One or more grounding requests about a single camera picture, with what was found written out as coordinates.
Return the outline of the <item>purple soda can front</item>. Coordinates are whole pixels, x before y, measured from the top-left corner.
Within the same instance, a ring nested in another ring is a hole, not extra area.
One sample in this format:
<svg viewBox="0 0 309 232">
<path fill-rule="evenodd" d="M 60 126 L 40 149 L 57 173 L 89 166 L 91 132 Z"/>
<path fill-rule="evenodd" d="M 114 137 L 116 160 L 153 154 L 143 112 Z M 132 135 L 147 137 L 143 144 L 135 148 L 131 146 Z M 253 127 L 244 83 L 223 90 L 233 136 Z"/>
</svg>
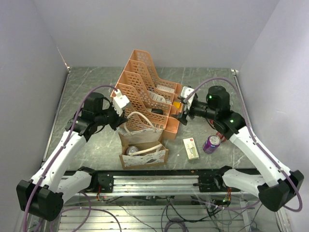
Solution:
<svg viewBox="0 0 309 232">
<path fill-rule="evenodd" d="M 221 144 L 221 139 L 217 135 L 211 135 L 207 138 L 203 145 L 203 151 L 207 154 L 212 154 Z"/>
</svg>

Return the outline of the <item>red soda can front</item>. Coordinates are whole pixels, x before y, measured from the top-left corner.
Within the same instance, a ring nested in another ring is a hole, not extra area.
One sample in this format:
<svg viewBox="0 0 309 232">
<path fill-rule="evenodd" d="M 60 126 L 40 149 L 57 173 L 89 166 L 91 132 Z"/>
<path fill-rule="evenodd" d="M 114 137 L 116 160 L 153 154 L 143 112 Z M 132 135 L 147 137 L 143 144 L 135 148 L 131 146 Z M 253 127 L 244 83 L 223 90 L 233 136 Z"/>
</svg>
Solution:
<svg viewBox="0 0 309 232">
<path fill-rule="evenodd" d="M 220 138 L 220 140 L 221 140 L 222 143 L 226 141 L 226 137 L 225 137 L 223 134 L 217 132 L 217 133 L 216 133 L 216 136 L 218 136 L 218 137 Z"/>
</svg>

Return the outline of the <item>purple Fanta can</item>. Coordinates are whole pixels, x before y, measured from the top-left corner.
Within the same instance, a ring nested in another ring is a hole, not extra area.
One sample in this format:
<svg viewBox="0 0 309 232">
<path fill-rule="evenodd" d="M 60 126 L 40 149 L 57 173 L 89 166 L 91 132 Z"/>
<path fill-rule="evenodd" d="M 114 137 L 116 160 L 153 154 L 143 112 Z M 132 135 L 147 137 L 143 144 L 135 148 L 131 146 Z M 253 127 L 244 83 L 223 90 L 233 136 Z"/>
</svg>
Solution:
<svg viewBox="0 0 309 232">
<path fill-rule="evenodd" d="M 131 155 L 132 153 L 138 152 L 139 149 L 136 146 L 129 146 L 126 150 L 127 155 Z"/>
</svg>

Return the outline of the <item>brown canvas tote bag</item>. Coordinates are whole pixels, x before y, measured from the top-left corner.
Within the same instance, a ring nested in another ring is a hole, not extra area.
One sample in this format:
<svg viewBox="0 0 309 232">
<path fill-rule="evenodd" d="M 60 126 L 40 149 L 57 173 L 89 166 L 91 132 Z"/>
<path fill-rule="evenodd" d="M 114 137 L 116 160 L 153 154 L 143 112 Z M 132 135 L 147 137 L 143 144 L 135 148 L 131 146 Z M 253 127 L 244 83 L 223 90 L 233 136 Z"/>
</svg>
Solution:
<svg viewBox="0 0 309 232">
<path fill-rule="evenodd" d="M 124 170 L 156 166 L 167 162 L 169 150 L 161 143 L 162 129 L 152 125 L 147 129 L 130 132 L 126 123 L 124 123 L 124 129 L 125 133 L 118 134 L 122 146 L 119 159 Z M 126 150 L 129 146 L 136 146 L 139 151 L 127 155 Z"/>
</svg>

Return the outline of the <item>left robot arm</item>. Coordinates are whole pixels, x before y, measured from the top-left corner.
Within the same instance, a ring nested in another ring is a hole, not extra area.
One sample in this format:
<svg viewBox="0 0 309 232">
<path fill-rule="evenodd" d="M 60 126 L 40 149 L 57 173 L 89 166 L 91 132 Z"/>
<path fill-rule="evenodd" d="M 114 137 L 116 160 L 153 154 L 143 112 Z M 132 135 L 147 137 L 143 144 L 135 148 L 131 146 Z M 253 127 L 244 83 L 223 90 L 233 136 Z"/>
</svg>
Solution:
<svg viewBox="0 0 309 232">
<path fill-rule="evenodd" d="M 127 122 L 125 109 L 130 101 L 120 90 L 115 93 L 106 109 L 103 109 L 106 97 L 98 92 L 90 93 L 68 121 L 60 142 L 44 165 L 29 181 L 21 180 L 18 183 L 16 192 L 25 214 L 53 221 L 64 203 L 76 193 L 93 192 L 98 188 L 98 173 L 88 167 L 80 167 L 66 180 L 62 178 L 74 156 L 92 135 L 107 125 L 116 130 Z"/>
</svg>

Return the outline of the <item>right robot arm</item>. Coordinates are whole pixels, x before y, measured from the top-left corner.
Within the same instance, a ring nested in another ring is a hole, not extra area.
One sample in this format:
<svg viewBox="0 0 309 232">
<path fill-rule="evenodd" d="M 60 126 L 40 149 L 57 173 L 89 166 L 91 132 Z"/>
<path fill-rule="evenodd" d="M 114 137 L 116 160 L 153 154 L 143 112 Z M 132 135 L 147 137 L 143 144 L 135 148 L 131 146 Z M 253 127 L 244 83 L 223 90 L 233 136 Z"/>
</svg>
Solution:
<svg viewBox="0 0 309 232">
<path fill-rule="evenodd" d="M 257 197 L 273 212 L 285 207 L 298 194 L 304 175 L 299 170 L 291 171 L 257 139 L 244 117 L 230 109 L 230 95 L 224 87 L 210 87 L 205 102 L 199 101 L 190 87 L 183 87 L 179 98 L 184 106 L 173 118 L 184 125 L 188 117 L 213 121 L 214 128 L 237 146 L 259 172 L 257 175 L 246 174 L 225 166 L 213 179 L 216 190 L 243 190 Z"/>
</svg>

